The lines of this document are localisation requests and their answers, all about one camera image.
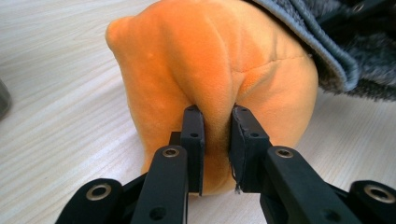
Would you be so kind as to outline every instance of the wood grain surface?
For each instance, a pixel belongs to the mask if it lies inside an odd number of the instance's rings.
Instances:
[[[152,2],[0,2],[0,79],[13,102],[0,120],[0,223],[53,223],[90,180],[139,176],[143,149],[105,30]],[[396,188],[395,131],[396,104],[318,91],[297,149],[339,188]],[[189,222],[265,220],[258,195],[229,192],[191,197]]]

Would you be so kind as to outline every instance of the gray fleece fabric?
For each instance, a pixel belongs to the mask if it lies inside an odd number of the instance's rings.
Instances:
[[[355,35],[337,45],[318,25],[317,18],[346,7],[339,1],[253,1],[288,26],[311,50],[323,90],[396,101],[396,41],[386,33]]]

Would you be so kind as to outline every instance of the table surface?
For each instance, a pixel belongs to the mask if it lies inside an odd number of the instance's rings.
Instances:
[[[143,149],[107,25],[148,0],[0,3],[0,79],[13,105],[0,120],[0,223],[53,223],[96,178],[139,176]],[[396,104],[318,91],[297,146],[335,186],[372,179],[396,188]],[[265,223],[259,195],[191,198],[190,223]]]

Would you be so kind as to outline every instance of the orange fabric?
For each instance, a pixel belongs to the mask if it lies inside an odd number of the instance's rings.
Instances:
[[[106,41],[122,73],[149,168],[181,130],[183,110],[205,118],[204,194],[234,188],[230,116],[248,107],[274,145],[294,147],[312,115],[318,74],[301,44],[271,16],[238,0],[163,0],[110,23]]]

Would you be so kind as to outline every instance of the gray cloth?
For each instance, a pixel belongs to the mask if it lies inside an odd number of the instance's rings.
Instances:
[[[311,49],[325,91],[396,101],[396,41],[385,33],[355,35],[338,45],[318,17],[346,7],[337,0],[253,0]]]

